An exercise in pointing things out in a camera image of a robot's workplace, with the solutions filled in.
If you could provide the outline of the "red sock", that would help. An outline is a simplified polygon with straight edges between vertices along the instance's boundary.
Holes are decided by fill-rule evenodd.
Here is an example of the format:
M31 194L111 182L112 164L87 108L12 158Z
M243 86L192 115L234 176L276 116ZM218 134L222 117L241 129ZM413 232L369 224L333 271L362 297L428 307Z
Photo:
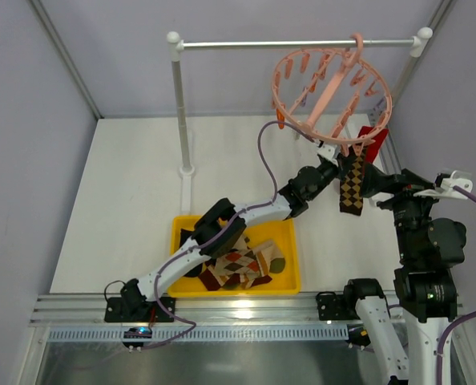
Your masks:
M387 135L389 133L388 128L383 128L380 130L375 137L373 137L373 143L368 144L363 147L361 150L361 165L372 164L380 152L381 146L383 145Z

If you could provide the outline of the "pink round clip hanger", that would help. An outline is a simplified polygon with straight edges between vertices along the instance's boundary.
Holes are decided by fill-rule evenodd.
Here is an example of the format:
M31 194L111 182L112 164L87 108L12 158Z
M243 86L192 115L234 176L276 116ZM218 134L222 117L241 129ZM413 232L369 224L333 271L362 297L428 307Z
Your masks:
M280 126L288 123L312 140L335 144L341 153L361 153L386 128L393 98L383 76L362 58L365 40L359 33L346 48L302 48L282 58L271 78L272 106ZM371 130L355 138L343 133L362 102L378 97L384 104Z

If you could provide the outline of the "beige striped sock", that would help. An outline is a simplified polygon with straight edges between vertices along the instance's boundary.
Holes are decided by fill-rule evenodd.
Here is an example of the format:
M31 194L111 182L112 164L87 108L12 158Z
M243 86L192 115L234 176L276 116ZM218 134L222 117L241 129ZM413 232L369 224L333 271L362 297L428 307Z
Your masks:
M198 279L202 282L207 291L217 291L225 285L228 276L218 274L209 266L199 274Z
M280 274L284 271L286 260L275 241L269 240L260 244L256 248L256 255L269 274Z
M271 281L272 281L272 278L269 275L256 277L256 278L249 278L248 276L241 275L239 287L242 290L249 290L255 286L268 284Z

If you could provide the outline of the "orange brown argyle sock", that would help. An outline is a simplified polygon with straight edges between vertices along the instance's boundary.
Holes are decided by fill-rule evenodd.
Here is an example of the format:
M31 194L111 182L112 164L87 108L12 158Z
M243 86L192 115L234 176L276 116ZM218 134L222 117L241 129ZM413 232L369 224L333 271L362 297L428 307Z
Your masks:
M213 273L221 288L248 289L263 276L257 254L249 246L249 238L241 236L231 250L216 260Z

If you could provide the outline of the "navy blue sock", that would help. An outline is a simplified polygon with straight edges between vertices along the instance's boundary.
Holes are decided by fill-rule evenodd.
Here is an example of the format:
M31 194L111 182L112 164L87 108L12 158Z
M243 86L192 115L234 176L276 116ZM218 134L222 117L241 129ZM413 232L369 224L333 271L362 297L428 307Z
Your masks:
M192 231L188 229L181 229L180 230L180 241L179 247L183 247L188 238L192 235ZM199 265L196 265L192 269L190 269L185 275L185 278L197 278L203 272L203 268L205 267L206 262L203 261Z

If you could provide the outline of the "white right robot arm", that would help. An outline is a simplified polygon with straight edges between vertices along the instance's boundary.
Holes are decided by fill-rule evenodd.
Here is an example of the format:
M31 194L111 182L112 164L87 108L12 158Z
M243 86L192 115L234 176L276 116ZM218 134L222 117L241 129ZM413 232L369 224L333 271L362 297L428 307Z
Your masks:
M393 213L401 268L394 289L407 329L403 346L389 320L387 297L373 278L351 279L344 288L348 306L363 322L385 384L450 383L450 334L458 316L458 292L451 275L464 262L466 227L430 211L442 198L463 199L471 192L470 174L441 173L436 181L404 169L388 175L364 167L361 195L389 194L377 203Z

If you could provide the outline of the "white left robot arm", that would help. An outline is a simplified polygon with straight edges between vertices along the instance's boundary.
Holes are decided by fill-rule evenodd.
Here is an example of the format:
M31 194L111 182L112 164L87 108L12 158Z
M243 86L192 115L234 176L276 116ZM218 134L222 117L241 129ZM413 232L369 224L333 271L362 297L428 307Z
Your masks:
M229 199L217 201L195 224L191 236L160 267L141 278L132 278L120 290L121 314L127 321L142 322L165 290L189 270L224 256L249 226L298 217L308 203L338 178L336 162L321 159L305 166L265 202L234 205Z

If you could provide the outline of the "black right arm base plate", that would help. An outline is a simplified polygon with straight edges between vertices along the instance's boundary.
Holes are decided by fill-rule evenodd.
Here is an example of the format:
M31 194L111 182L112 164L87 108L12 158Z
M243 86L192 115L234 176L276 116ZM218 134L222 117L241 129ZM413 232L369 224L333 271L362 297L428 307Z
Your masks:
M349 321L356 320L355 310L347 303L341 293L323 291L315 297L318 317L321 321Z

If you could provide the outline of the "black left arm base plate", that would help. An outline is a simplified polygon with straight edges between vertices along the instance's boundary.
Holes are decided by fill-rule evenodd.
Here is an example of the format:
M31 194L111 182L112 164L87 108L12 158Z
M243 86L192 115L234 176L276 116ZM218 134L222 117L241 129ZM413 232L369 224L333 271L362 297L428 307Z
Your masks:
M141 302L138 306L131 308L121 297L107 300L103 320L107 323L174 322L174 318L167 315L157 302Z

